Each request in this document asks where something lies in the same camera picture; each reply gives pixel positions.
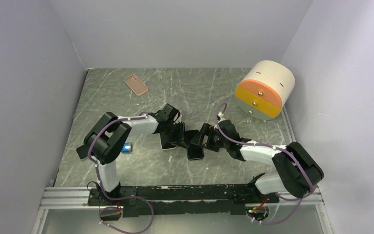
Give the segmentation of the pink phone case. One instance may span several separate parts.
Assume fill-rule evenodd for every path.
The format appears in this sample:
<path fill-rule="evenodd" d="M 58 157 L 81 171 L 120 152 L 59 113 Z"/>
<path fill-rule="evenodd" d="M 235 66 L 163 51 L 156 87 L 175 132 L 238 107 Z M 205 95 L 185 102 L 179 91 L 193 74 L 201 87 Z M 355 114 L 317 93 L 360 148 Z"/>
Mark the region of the pink phone case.
<path fill-rule="evenodd" d="M 137 96 L 141 96 L 149 90 L 148 86 L 136 74 L 130 75 L 129 77 L 125 78 L 124 82 Z"/>

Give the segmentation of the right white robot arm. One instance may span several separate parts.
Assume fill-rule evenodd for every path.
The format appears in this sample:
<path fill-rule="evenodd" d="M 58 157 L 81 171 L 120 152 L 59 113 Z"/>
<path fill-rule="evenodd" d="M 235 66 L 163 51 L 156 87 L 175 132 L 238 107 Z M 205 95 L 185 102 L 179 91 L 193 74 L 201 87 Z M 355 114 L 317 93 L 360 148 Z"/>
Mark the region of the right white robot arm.
<path fill-rule="evenodd" d="M 249 182 L 248 196 L 254 202 L 282 192 L 304 198 L 324 179 L 323 170 L 296 141 L 288 145 L 270 145 L 243 138 L 230 120 L 220 120 L 215 126 L 205 123 L 200 130 L 189 130 L 186 135 L 190 160 L 203 158 L 204 150 L 218 152 L 225 149 L 233 159 L 273 167 L 274 172 L 261 173 Z"/>

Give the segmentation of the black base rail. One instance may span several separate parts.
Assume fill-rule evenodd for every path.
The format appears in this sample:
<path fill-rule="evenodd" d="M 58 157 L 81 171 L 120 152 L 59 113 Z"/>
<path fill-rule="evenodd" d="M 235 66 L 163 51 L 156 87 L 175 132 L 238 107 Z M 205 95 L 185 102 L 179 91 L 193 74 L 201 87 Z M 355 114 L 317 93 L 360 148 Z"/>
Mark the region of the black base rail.
<path fill-rule="evenodd" d="M 106 198 L 99 188 L 90 189 L 90 207 L 120 207 L 123 217 L 229 213 L 244 215 L 251 207 L 275 204 L 279 198 L 263 195 L 250 184 L 122 186 L 119 201 Z"/>

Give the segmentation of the aluminium frame rail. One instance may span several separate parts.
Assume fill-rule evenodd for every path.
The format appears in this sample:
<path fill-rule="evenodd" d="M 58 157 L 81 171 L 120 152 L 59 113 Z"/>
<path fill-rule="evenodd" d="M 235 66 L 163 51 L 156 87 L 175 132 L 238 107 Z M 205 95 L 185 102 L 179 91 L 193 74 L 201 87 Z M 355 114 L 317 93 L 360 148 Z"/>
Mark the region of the aluminium frame rail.
<path fill-rule="evenodd" d="M 90 192 L 85 187 L 48 187 L 39 205 L 40 210 L 44 209 L 100 209 L 109 205 L 89 206 Z M 269 203 L 268 206 L 294 206 L 297 201 L 287 201 L 280 198 L 279 203 Z M 324 205 L 319 188 L 304 198 L 300 205 Z"/>

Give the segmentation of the round drawer cabinet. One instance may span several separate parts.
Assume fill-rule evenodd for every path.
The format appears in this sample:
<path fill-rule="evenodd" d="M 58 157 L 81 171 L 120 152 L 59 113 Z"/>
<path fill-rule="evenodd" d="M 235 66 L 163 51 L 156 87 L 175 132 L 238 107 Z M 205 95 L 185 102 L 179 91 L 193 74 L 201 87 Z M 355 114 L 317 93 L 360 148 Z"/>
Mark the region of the round drawer cabinet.
<path fill-rule="evenodd" d="M 271 60 L 258 62 L 237 85 L 234 97 L 248 115 L 263 121 L 275 119 L 295 87 L 295 77 Z"/>

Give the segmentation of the black phone case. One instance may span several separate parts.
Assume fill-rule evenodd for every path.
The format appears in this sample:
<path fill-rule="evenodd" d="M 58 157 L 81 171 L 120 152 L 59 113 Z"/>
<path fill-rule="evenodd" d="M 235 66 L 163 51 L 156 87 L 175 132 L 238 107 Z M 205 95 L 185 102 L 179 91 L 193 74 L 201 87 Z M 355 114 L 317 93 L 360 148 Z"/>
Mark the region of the black phone case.
<path fill-rule="evenodd" d="M 199 130 L 188 130 L 186 131 L 188 139 L 187 147 L 187 158 L 190 161 L 201 160 L 204 158 L 204 151 L 202 146 L 193 144 L 192 140 L 195 136 L 199 134 Z"/>

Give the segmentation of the beige phone case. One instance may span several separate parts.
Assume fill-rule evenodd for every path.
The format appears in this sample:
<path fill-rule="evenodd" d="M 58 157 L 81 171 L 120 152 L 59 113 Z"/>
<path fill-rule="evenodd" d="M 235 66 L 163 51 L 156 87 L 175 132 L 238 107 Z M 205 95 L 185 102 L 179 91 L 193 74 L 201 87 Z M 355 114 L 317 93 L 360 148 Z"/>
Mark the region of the beige phone case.
<path fill-rule="evenodd" d="M 170 138 L 167 134 L 160 134 L 160 144 L 163 151 L 171 150 L 177 147 L 176 145 L 171 144 L 169 139 Z"/>

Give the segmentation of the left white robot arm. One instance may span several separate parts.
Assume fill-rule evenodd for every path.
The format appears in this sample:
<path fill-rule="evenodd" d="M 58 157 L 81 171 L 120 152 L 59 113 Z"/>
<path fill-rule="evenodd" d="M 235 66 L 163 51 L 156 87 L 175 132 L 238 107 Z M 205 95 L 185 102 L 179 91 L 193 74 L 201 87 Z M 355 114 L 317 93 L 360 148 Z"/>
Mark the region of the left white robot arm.
<path fill-rule="evenodd" d="M 106 112 L 100 118 L 76 152 L 81 159 L 88 158 L 95 163 L 96 185 L 106 204 L 113 205 L 121 197 L 115 161 L 128 137 L 159 134 L 162 149 L 177 146 L 188 148 L 185 124 L 180 118 L 180 111 L 168 103 L 155 113 L 143 112 L 134 117 L 120 117 Z"/>

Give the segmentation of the blue grey small cylinder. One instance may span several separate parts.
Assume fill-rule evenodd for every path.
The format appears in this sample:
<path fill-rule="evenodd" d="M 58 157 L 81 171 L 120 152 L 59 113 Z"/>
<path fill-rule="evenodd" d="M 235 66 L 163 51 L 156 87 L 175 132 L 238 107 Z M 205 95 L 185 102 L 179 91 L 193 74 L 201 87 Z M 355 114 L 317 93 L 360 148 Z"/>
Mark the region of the blue grey small cylinder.
<path fill-rule="evenodd" d="M 121 153 L 123 154 L 131 154 L 132 153 L 132 149 L 133 149 L 133 146 L 132 146 L 132 143 L 131 142 L 126 142 L 122 149 L 121 149 Z"/>

